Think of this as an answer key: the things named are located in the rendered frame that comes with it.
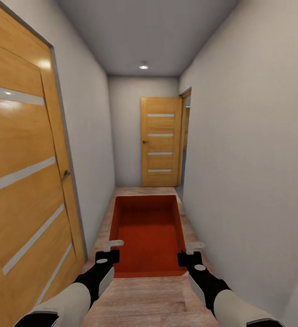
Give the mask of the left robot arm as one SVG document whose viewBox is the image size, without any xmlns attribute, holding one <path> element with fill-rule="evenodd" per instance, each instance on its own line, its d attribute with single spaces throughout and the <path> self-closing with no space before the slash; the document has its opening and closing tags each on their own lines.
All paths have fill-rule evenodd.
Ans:
<svg viewBox="0 0 298 327">
<path fill-rule="evenodd" d="M 53 298 L 34 307 L 14 327 L 79 327 L 93 303 L 99 299 L 114 277 L 123 240 L 105 241 L 104 251 L 97 251 L 95 264 Z"/>
</svg>

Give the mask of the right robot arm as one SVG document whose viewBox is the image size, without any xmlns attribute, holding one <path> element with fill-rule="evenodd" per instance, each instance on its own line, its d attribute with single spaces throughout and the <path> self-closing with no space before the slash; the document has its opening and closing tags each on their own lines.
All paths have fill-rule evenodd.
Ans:
<svg viewBox="0 0 298 327">
<path fill-rule="evenodd" d="M 271 314 L 257 308 L 232 291 L 223 279 L 217 279 L 203 265 L 203 242 L 187 243 L 186 252 L 178 253 L 178 264 L 186 266 L 188 279 L 203 304 L 215 315 L 221 327 L 285 327 Z"/>
</svg>

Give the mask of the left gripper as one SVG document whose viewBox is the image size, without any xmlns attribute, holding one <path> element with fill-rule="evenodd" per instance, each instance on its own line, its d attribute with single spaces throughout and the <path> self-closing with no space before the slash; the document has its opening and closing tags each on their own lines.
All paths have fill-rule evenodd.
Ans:
<svg viewBox="0 0 298 327">
<path fill-rule="evenodd" d="M 109 256 L 112 259 L 112 263 L 119 263 L 120 250 L 111 250 L 110 252 L 97 251 L 95 255 L 95 262 L 103 256 Z"/>
</svg>

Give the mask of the storage box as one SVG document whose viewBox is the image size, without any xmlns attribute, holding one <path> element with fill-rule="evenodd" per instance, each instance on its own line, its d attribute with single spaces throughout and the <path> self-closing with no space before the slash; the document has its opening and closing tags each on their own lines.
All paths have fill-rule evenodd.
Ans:
<svg viewBox="0 0 298 327">
<path fill-rule="evenodd" d="M 178 264 L 186 252 L 176 195 L 116 197 L 109 241 L 123 240 L 113 278 L 176 277 L 188 269 Z"/>
</svg>

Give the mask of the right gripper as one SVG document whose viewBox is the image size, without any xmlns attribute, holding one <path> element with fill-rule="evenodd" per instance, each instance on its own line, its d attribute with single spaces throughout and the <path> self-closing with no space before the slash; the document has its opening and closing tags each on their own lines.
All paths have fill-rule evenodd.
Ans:
<svg viewBox="0 0 298 327">
<path fill-rule="evenodd" d="M 182 251 L 182 253 L 177 254 L 177 257 L 178 257 L 178 264 L 180 267 L 184 267 L 184 266 L 187 267 L 187 264 L 192 259 L 196 259 L 202 262 L 201 253 L 199 251 L 194 252 L 193 255 L 187 255 L 184 251 Z"/>
</svg>

